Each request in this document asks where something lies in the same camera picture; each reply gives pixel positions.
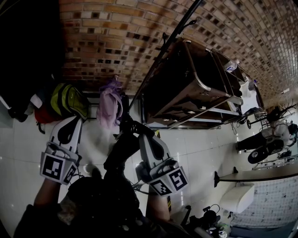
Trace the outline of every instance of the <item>dark clothing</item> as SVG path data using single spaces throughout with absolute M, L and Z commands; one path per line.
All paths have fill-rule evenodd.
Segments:
M 28 205 L 27 209 L 16 228 L 14 238 L 25 237 L 129 237 L 129 238 L 191 238 L 186 231 L 173 222 L 153 223 L 148 218 L 142 217 L 143 225 L 135 226 L 128 231 L 122 228 L 113 227 L 113 220 L 110 226 L 103 226 L 96 221 L 76 220 L 71 225 L 66 225 L 57 217 L 60 210 L 56 208 L 40 209 Z
M 144 217 L 130 182 L 109 172 L 78 179 L 60 204 L 28 205 L 14 237 L 190 238 L 177 224 Z
M 262 133 L 246 138 L 242 141 L 239 141 L 237 144 L 238 150 L 252 150 L 257 149 L 263 145 L 266 145 L 267 139 L 262 136 Z

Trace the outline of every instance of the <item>wire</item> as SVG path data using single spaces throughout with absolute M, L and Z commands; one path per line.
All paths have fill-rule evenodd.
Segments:
M 241 125 L 243 125 L 247 121 L 247 117 L 237 122 L 236 127 L 239 128 Z
M 139 190 L 139 189 L 134 189 L 135 191 L 138 191 L 138 192 L 140 192 L 140 193 L 143 193 L 143 194 L 146 194 L 146 195 L 157 195 L 157 193 L 155 193 L 155 192 L 144 192 L 144 191 L 141 191 L 141 190 Z
M 127 178 L 126 180 L 127 180 L 128 182 L 130 182 L 132 186 L 134 185 L 134 183 L 131 182 L 128 178 Z
M 218 206 L 218 212 L 219 212 L 220 211 L 220 206 L 218 204 L 213 204 L 213 205 L 211 205 L 211 207 L 214 206 L 214 205 Z
M 7 0 L 3 0 L 3 2 L 0 3 L 0 10 L 2 9 L 2 7 L 4 6 L 4 4 L 7 2 Z
M 0 13 L 0 16 L 2 16 L 6 11 L 8 11 L 10 8 L 12 8 L 15 4 L 17 4 L 20 0 L 16 1 L 15 3 L 13 3 L 11 6 L 9 6 L 7 9 L 5 9 L 2 13 Z
M 234 135 L 237 135 L 237 131 L 236 131 L 234 125 L 233 125 L 233 122 L 231 122 L 231 126 L 232 126 L 232 130 L 233 130 Z
M 82 177 L 84 177 L 84 175 L 81 174 L 81 172 L 80 172 L 80 170 L 79 170 L 79 167 L 77 168 L 77 170 L 78 170 L 78 173 L 74 174 L 74 175 L 72 176 L 72 178 L 75 177 L 75 176 L 79 176 L 79 179 L 82 178 Z

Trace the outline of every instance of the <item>metal frame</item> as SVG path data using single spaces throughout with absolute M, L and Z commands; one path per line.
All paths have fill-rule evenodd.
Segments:
M 135 103 L 135 100 L 137 100 L 139 98 L 139 96 L 141 95 L 141 92 L 143 90 L 143 88 L 145 87 L 147 81 L 151 78 L 154 70 L 158 67 L 158 65 L 160 64 L 160 62 L 163 59 L 163 55 L 167 52 L 169 46 L 174 42 L 176 36 L 181 33 L 181 31 L 184 29 L 186 22 L 188 21 L 188 19 L 191 17 L 191 15 L 195 12 L 195 10 L 199 7 L 199 5 L 201 4 L 203 0 L 195 0 L 194 3 L 190 6 L 190 8 L 188 9 L 188 11 L 186 12 L 186 14 L 183 16 L 183 18 L 181 19 L 181 21 L 178 23 L 178 25 L 176 26 L 176 28 L 174 29 L 173 33 L 170 35 L 169 39 L 165 42 L 165 44 L 162 46 L 160 53 L 158 54 L 156 60 L 154 61 L 154 63 L 152 64 L 151 68 L 149 69 L 147 75 L 145 76 L 142 84 L 140 85 L 138 91 L 136 92 L 134 99 L 132 100 L 132 102 L 129 105 L 129 109 L 131 109 L 131 107 L 133 106 L 133 104 Z
M 225 103 L 225 102 L 227 102 L 227 101 L 231 101 L 231 100 L 233 100 L 234 98 L 235 98 L 234 96 L 229 97 L 229 98 L 227 98 L 226 100 L 224 100 L 224 101 L 222 101 L 222 102 L 219 102 L 219 103 L 215 104 L 214 106 L 211 106 L 210 108 L 206 109 L 205 111 L 202 111 L 202 112 L 198 112 L 198 113 L 192 114 L 192 115 L 190 115 L 189 117 L 187 117 L 187 118 L 185 118 L 185 119 L 182 119 L 181 121 L 178 121 L 178 122 L 176 122 L 176 123 L 173 123 L 173 124 L 169 125 L 168 128 L 171 129 L 171 128 L 176 127 L 176 126 L 180 126 L 180 125 L 183 124 L 184 122 L 187 122 L 187 121 L 189 121 L 189 120 L 192 119 L 192 118 L 196 118 L 196 117 L 198 117 L 198 116 L 200 116 L 200 115 L 202 115 L 202 114 L 208 112 L 210 109 L 212 109 L 212 108 L 216 108 L 217 106 L 219 106 L 219 105 L 221 105 L 221 104 L 223 104 L 223 103 Z
M 208 111 L 210 111 L 210 109 L 206 109 L 203 112 L 200 112 L 200 115 L 202 115 L 202 114 L 204 114 L 205 112 L 208 112 Z M 145 121 L 146 116 L 145 116 L 145 108 L 143 106 L 143 97 L 141 97 L 141 99 L 140 99 L 140 115 L 141 115 L 141 123 L 145 124 L 146 126 L 148 126 L 149 128 L 151 128 L 153 130 L 160 130 L 160 129 L 177 129 L 177 130 L 202 129 L 200 126 L 182 126 L 181 124 L 184 123 L 185 121 L 181 122 L 181 124 L 179 124 L 177 126 L 172 126 L 172 125 L 167 126 L 167 125 L 163 125 L 163 124 L 160 124 L 160 123 L 157 123 L 157 122 L 147 124 L 147 122 Z M 211 122 L 210 119 L 201 119 L 201 120 L 202 121 L 204 120 L 204 122 Z M 214 124 L 214 126 L 212 128 L 209 128 L 209 129 L 214 129 L 216 127 L 217 127 L 217 129 L 220 129 L 220 125 L 222 125 L 222 124 L 223 124 L 223 122 L 217 122 L 216 124 Z
M 295 106 L 296 106 L 296 104 L 294 104 L 294 105 L 292 105 L 292 106 L 290 106 L 290 107 L 286 107 L 284 110 L 281 110 L 281 111 L 279 112 L 280 115 L 282 115 L 283 113 L 286 113 L 287 111 L 288 111 L 290 114 L 288 114 L 288 115 L 286 115 L 286 116 L 284 116 L 284 114 L 283 114 L 282 117 L 279 118 L 278 120 L 286 119 L 286 118 L 289 117 L 289 116 L 295 115 L 295 112 L 291 113 L 291 112 L 289 111 L 291 108 L 295 108 Z M 263 121 L 263 120 L 266 120 L 267 118 L 268 118 L 268 115 L 266 115 L 265 117 L 263 117 L 263 118 L 261 118 L 261 119 L 259 119 L 259 120 L 255 120 L 255 121 L 253 121 L 253 122 L 250 122 L 249 120 L 247 120 L 247 127 L 250 129 L 252 124 L 255 124 L 255 123 L 257 123 L 257 122 L 260 121 L 260 122 L 261 122 L 261 125 L 262 125 L 262 129 L 263 129 L 263 126 L 268 126 L 268 123 L 266 123 L 266 124 L 263 124 L 263 123 L 262 123 L 262 121 Z

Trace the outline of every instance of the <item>brick wall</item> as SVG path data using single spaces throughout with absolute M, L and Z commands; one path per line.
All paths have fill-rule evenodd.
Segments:
M 162 33 L 170 35 L 192 3 L 60 0 L 64 79 L 97 90 L 116 73 L 134 94 L 159 54 Z M 296 95 L 297 16 L 292 0 L 205 0 L 191 16 L 197 23 L 180 36 L 239 59 L 269 107 Z

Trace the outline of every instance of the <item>purple cloth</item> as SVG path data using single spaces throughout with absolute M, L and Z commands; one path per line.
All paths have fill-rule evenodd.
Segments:
M 99 98 L 96 118 L 99 120 L 100 125 L 107 129 L 111 129 L 120 124 L 119 118 L 122 116 L 123 112 L 120 96 L 120 89 L 122 86 L 117 80 L 118 76 L 115 75 L 107 85 L 99 89 L 101 95 Z

